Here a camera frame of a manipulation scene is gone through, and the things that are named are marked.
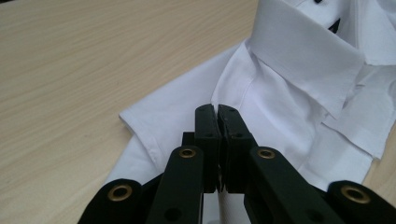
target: folded shirt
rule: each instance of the folded shirt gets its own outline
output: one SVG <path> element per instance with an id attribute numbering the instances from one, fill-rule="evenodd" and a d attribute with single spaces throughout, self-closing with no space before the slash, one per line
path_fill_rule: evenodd
<path id="1" fill-rule="evenodd" d="M 310 184 L 361 182 L 396 115 L 392 16 L 377 1 L 287 2 L 260 1 L 251 38 L 122 111 L 134 136 L 106 182 L 161 173 L 208 103 L 238 109 L 258 144 L 281 151 Z M 309 13 L 315 5 L 332 8 L 327 20 Z M 327 28 L 338 19 L 335 35 Z M 203 223 L 219 217 L 249 223 L 243 196 L 206 195 Z"/>

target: light wood surface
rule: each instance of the light wood surface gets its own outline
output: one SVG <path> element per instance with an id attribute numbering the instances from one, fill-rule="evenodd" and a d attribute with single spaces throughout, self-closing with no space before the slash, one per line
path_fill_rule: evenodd
<path id="1" fill-rule="evenodd" d="M 0 5 L 0 223 L 76 223 L 131 138 L 121 110 L 248 37 L 256 5 Z M 394 205 L 395 149 L 365 181 Z"/>

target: white fabric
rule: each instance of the white fabric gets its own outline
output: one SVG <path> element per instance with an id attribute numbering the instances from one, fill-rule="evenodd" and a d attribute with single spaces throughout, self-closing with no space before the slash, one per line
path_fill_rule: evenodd
<path id="1" fill-rule="evenodd" d="M 250 39 L 120 113 L 134 137 L 107 182 L 144 184 L 162 172 L 193 131 L 195 108 L 208 103 L 238 109 L 259 145 L 280 150 L 309 183 L 361 182 L 396 118 L 396 32 L 383 6 L 260 1 Z M 334 35 L 327 28 L 338 17 Z M 249 223 L 241 195 L 217 200 L 205 196 L 203 223 Z"/>

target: wood grain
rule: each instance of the wood grain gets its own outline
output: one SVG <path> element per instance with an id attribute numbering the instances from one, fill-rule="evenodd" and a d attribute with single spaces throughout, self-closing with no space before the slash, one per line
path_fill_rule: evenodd
<path id="1" fill-rule="evenodd" d="M 248 37 L 256 5 L 0 5 L 0 223 L 76 223 L 131 138 L 121 110 Z M 365 182 L 393 204 L 395 135 Z"/>

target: wooden table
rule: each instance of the wooden table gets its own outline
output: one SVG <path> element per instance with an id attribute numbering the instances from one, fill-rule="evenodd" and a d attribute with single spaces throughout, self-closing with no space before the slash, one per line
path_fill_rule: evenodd
<path id="1" fill-rule="evenodd" d="M 76 223 L 131 138 L 118 114 L 250 35 L 256 1 L 0 5 L 0 223 Z M 365 185 L 396 205 L 396 132 Z"/>

